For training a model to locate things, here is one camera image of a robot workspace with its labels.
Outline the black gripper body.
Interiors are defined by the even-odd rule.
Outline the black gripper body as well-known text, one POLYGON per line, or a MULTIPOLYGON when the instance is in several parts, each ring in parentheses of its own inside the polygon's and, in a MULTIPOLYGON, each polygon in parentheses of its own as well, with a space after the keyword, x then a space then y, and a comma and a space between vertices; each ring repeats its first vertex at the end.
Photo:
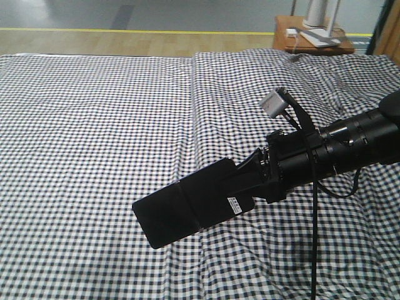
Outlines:
POLYGON ((286 199, 287 193, 297 186, 316 179, 315 150, 322 146, 318 132, 304 134, 294 131, 284 134, 277 130, 267 136, 268 165, 264 197, 268 203, 286 199))

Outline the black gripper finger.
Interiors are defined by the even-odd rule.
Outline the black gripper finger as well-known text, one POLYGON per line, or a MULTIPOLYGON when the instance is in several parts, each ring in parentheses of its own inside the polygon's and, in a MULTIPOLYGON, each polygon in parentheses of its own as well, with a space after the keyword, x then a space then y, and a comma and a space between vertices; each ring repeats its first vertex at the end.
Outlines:
POLYGON ((244 175, 255 175, 258 179, 265 179, 266 158, 264 151, 257 148, 249 157, 236 166, 234 178, 244 175))
POLYGON ((254 197, 258 190, 265 185, 262 181, 242 181, 242 180, 228 180, 224 182, 224 189, 227 197, 240 198, 242 195, 246 197, 254 197))

